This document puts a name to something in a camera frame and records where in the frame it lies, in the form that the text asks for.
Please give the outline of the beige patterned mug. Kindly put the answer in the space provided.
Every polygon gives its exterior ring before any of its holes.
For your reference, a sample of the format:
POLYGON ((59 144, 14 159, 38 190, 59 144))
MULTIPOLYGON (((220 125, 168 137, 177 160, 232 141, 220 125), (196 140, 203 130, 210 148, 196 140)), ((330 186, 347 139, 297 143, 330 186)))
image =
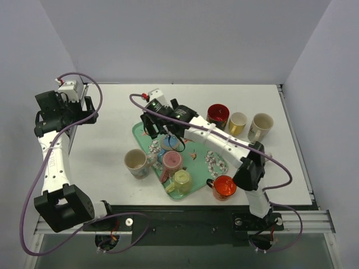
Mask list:
POLYGON ((130 150, 124 158, 124 163, 136 179, 144 179, 149 175, 149 169, 157 162, 157 154, 147 154, 141 149, 130 150))

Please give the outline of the blue glazed mug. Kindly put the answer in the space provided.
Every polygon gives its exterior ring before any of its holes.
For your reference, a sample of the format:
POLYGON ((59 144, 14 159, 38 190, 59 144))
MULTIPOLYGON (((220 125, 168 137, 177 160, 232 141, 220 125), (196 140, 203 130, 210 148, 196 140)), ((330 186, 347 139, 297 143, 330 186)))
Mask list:
POLYGON ((168 151, 177 150, 180 142, 176 137, 165 135, 160 140, 160 151, 157 154, 158 162, 161 164, 163 155, 168 151))

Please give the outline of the orange mug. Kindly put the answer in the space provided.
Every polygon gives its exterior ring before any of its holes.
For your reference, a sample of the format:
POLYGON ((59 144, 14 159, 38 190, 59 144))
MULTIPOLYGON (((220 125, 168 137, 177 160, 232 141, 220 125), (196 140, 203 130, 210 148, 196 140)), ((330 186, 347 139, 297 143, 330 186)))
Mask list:
POLYGON ((221 175, 216 179, 207 179, 206 184, 212 189, 213 196, 219 201, 229 199, 237 190, 233 179, 227 175, 221 175))

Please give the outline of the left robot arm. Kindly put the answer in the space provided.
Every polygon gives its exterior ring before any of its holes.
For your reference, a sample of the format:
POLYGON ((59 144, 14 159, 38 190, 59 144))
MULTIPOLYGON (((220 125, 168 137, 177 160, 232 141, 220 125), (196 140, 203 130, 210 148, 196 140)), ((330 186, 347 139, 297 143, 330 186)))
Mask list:
POLYGON ((80 98, 75 89, 59 89, 36 95, 40 110, 36 114, 34 133, 45 160, 44 183, 34 206, 56 233, 95 219, 104 231, 115 225, 110 204, 91 201, 79 187, 71 184, 70 133, 60 131, 92 114, 91 97, 80 98))

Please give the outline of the black mug red interior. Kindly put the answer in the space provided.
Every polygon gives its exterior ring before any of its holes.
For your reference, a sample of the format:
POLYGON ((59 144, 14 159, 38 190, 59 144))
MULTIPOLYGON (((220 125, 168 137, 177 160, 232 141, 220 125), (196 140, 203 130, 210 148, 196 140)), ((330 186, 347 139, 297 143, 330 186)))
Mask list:
POLYGON ((227 125, 229 115, 229 109, 225 105, 213 104, 208 108, 206 120, 209 123, 214 123, 217 128, 223 131, 227 125))

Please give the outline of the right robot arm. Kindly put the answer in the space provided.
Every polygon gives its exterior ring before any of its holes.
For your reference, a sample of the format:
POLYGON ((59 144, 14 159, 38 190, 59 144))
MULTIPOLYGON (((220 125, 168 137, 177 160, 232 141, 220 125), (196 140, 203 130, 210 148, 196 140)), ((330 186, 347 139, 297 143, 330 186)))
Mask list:
POLYGON ((266 160, 261 143, 240 141, 207 122, 194 110, 184 105, 173 109, 156 99, 147 104, 140 118, 151 138, 174 135, 178 139, 201 143, 219 153, 237 169, 232 180, 245 191, 252 226, 263 229, 270 224, 271 205, 262 182, 266 160))

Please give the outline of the cream mug umbrella design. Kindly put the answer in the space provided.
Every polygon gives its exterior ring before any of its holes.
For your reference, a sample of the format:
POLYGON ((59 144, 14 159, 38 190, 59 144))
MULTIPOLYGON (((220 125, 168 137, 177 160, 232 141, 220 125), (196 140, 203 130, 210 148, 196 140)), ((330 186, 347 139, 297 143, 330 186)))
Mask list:
POLYGON ((261 142, 274 125, 273 118, 266 113, 258 113, 254 116, 247 138, 250 142, 261 142))

